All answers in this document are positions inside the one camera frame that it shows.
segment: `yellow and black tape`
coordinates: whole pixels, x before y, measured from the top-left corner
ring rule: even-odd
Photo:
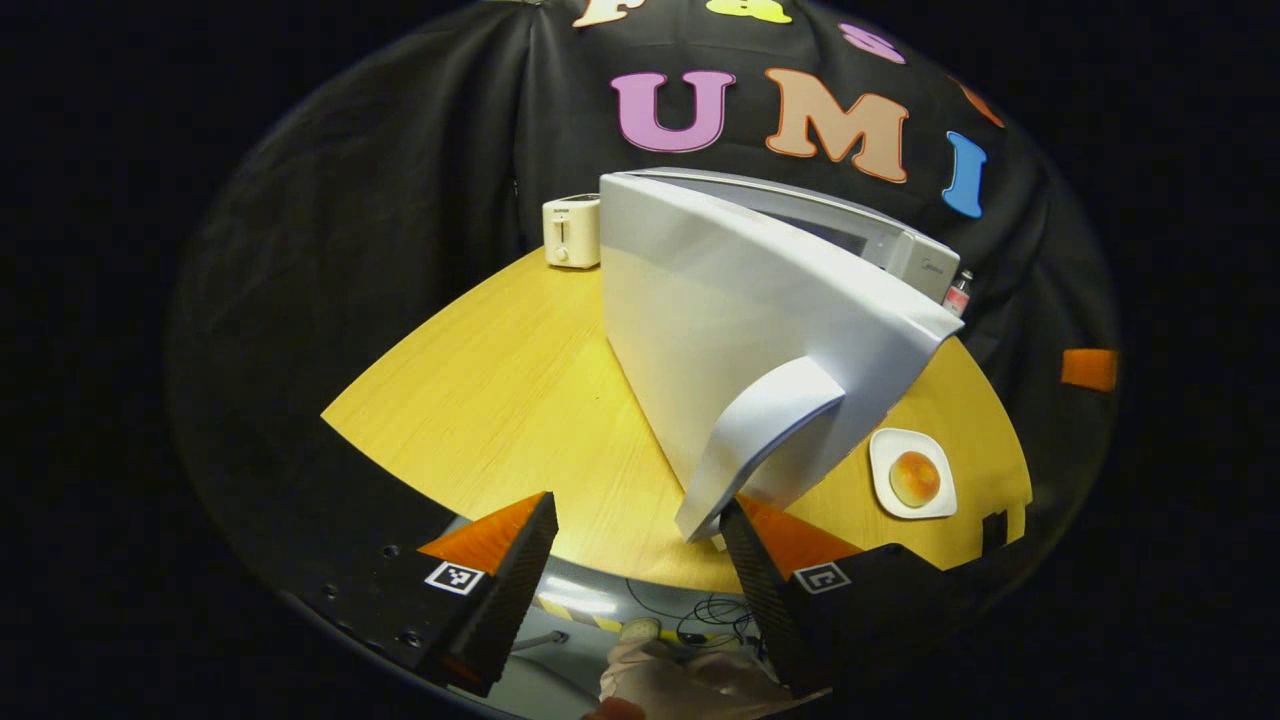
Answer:
[[[530,603],[530,607],[536,607],[539,610],[543,610],[550,615],[554,615],[563,620],[568,620],[571,623],[581,623],[584,625],[590,625],[593,628],[599,628],[602,630],[608,630],[611,633],[622,632],[622,623],[612,618],[600,618],[599,615],[590,615],[579,610],[572,610],[564,607],[563,605],[556,605],[554,602],[543,600],[538,596],[534,596],[534,601]],[[704,643],[710,644],[710,643],[724,642],[722,639],[724,635],[703,635],[698,633],[684,633],[684,634],[690,644],[704,644]],[[658,637],[673,643],[681,642],[680,637],[676,635],[675,630],[664,629]]]

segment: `orange letter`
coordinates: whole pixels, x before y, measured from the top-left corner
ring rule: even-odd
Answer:
[[[973,91],[970,91],[968,87],[964,86],[964,83],[961,83],[956,78],[954,78],[951,76],[947,76],[947,77],[951,78],[951,82],[954,82],[954,83],[956,83],[956,85],[960,86],[960,90],[964,91],[964,96],[969,99],[969,104],[973,105],[974,110],[978,110],[979,113],[983,114],[984,118],[987,118],[988,120],[996,123],[996,127],[1005,127],[1005,120],[1001,120],[1000,118],[996,117],[995,113],[991,111],[991,106],[987,105],[986,100],[983,100],[982,97],[978,97],[977,94],[974,94]]]
[[[618,5],[626,5],[635,10],[640,5],[644,5],[644,0],[586,0],[586,10],[581,18],[573,20],[573,27],[598,26],[600,23],[621,20],[627,14],[620,10]]]
[[[721,15],[753,17],[767,23],[790,23],[776,0],[710,0],[707,9]]]
[[[818,154],[814,143],[809,142],[809,124],[813,123],[832,163],[844,160],[860,138],[863,146],[854,155],[855,168],[890,182],[906,182],[906,169],[902,168],[906,108],[883,95],[868,92],[845,111],[827,86],[809,73],[769,68],[764,74],[778,83],[782,95],[778,132],[765,141],[769,150],[813,158]]]

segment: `bun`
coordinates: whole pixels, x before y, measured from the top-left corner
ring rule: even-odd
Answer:
[[[908,507],[920,507],[938,495],[942,478],[933,461],[924,455],[904,452],[888,469],[888,483],[893,495]]]

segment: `wooden table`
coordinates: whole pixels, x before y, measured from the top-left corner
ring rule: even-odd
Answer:
[[[627,386],[600,322],[600,272],[550,268],[541,249],[429,319],[324,411],[388,471],[466,518],[556,493],[552,553],[618,575],[741,592],[727,553],[676,530],[684,491]],[[947,452],[959,509],[887,514],[864,441],[788,507],[872,548],[899,542],[942,569],[982,550],[982,519],[1009,511],[1021,537],[1030,478],[1004,406],[948,340],[882,427],[932,436]]]

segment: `white plate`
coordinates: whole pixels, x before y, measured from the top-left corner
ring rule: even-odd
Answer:
[[[888,469],[904,452],[914,450],[933,461],[938,469],[938,495],[920,507],[910,507],[897,498],[888,482]],[[924,433],[883,428],[872,434],[872,482],[881,507],[899,518],[946,518],[956,512],[956,486],[951,479],[951,465],[947,454],[942,452],[938,441]]]

